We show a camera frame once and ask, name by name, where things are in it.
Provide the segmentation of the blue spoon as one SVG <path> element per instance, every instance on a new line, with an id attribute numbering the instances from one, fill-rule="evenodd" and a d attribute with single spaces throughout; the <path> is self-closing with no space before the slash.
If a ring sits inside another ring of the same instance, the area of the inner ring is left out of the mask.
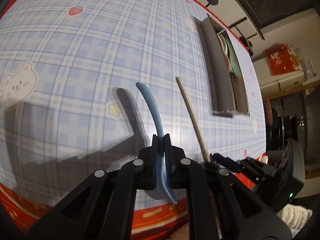
<path id="1" fill-rule="evenodd" d="M 140 91 L 142 97 L 144 98 L 150 114 L 155 124 L 157 132 L 157 143 L 156 143 L 156 152 L 155 152 L 155 182 L 156 182 L 156 191 L 158 194 L 169 201 L 172 204 L 177 204 L 177 197 L 174 191 L 170 188 L 167 176 L 167 167 L 165 159 L 165 141 L 164 141 L 164 132 L 163 125 L 161 121 L 161 116 L 157 107 L 157 103 L 151 90 L 147 85 L 137 82 L 136 87 Z"/>

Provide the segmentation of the beige chopstick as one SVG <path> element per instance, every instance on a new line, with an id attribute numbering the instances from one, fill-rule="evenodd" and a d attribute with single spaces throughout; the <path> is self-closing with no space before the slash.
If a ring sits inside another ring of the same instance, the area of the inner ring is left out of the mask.
<path id="1" fill-rule="evenodd" d="M 194 128 L 197 140 L 198 140 L 199 145 L 200 145 L 200 149 L 201 149 L 201 152 L 202 152 L 203 159 L 204 159 L 205 162 L 208 163 L 208 162 L 210 162 L 209 153 L 208 153 L 208 150 L 207 150 L 207 148 L 205 146 L 204 138 L 203 138 L 203 135 L 201 133 L 200 126 L 199 126 L 199 123 L 197 121 L 196 115 L 194 113 L 193 107 L 191 105 L 191 101 L 190 101 L 190 99 L 189 99 L 189 97 L 187 95 L 187 92 L 185 90 L 185 87 L 184 87 L 180 77 L 177 76 L 176 77 L 176 81 L 177 81 L 178 87 L 180 89 L 180 92 L 182 94 L 183 100 L 185 102 L 187 111 L 189 113 L 189 116 L 190 116 L 190 119 L 191 119 L 191 123 L 193 124 L 193 128 Z"/>

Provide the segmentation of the pink spoon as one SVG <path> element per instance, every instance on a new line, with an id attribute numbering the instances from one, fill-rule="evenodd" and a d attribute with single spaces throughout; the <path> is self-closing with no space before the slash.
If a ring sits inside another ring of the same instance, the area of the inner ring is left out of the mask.
<path id="1" fill-rule="evenodd" d="M 230 62 L 229 57 L 225 54 L 225 55 L 224 55 L 224 58 L 225 58 L 225 62 L 226 62 L 227 69 L 228 69 L 229 73 L 234 73 L 234 70 L 233 70 L 233 68 L 232 68 L 232 64 L 231 64 L 231 62 Z"/>

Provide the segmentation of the green spoon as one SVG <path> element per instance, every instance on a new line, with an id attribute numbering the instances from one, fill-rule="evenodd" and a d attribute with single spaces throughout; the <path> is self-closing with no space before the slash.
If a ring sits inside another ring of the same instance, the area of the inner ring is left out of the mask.
<path id="1" fill-rule="evenodd" d="M 236 57 L 236 53 L 234 51 L 234 48 L 232 46 L 230 39 L 227 37 L 227 35 L 223 35 L 223 34 L 219 34 L 219 38 L 221 38 L 223 43 L 223 52 L 229 57 L 230 62 L 232 64 L 232 68 L 234 70 L 233 74 L 238 77 L 242 76 L 240 64 L 239 64 L 238 58 Z"/>

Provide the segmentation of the stainless steel utensil tray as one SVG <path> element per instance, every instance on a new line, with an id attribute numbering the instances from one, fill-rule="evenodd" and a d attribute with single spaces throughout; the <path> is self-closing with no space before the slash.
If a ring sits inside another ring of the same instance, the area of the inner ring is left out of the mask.
<path id="1" fill-rule="evenodd" d="M 204 20 L 193 17 L 193 24 L 206 63 L 213 114 L 228 118 L 235 115 L 249 116 L 249 102 L 243 74 L 238 77 L 229 73 L 225 62 L 223 43 L 219 34 L 227 35 L 231 41 L 226 28 L 209 15 Z"/>

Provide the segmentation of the white refrigerator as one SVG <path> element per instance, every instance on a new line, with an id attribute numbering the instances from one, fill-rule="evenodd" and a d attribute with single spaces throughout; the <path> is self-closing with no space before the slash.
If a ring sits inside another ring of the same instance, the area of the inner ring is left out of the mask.
<path id="1" fill-rule="evenodd" d="M 304 82 L 303 71 L 290 72 L 283 75 L 271 76 L 267 81 L 260 84 L 261 96 L 263 98 L 287 92 L 293 88 L 299 87 Z"/>

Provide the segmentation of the red cloth on refrigerator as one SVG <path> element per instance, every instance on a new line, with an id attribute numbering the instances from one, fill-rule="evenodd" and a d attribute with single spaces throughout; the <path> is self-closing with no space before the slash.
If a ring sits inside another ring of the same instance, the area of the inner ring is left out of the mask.
<path id="1" fill-rule="evenodd" d="M 302 70 L 300 61 L 287 44 L 277 44 L 265 50 L 271 75 L 282 75 Z"/>

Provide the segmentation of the rice cooker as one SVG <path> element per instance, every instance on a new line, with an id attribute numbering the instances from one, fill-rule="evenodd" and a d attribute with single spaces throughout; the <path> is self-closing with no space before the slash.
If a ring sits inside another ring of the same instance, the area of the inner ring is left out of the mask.
<path id="1" fill-rule="evenodd" d="M 239 37 L 239 40 L 246 47 L 246 49 L 248 50 L 249 55 L 253 56 L 253 44 L 252 44 L 252 42 L 249 41 L 247 38 L 245 38 L 243 36 Z"/>

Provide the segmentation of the black metal rack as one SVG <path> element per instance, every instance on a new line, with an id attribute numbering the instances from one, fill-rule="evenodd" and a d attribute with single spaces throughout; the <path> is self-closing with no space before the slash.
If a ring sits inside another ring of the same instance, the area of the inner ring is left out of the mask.
<path id="1" fill-rule="evenodd" d="M 237 20 L 228 27 L 229 29 L 234 31 L 237 37 L 243 36 L 248 40 L 258 35 L 258 31 L 256 30 L 255 26 L 247 17 L 243 17 Z"/>

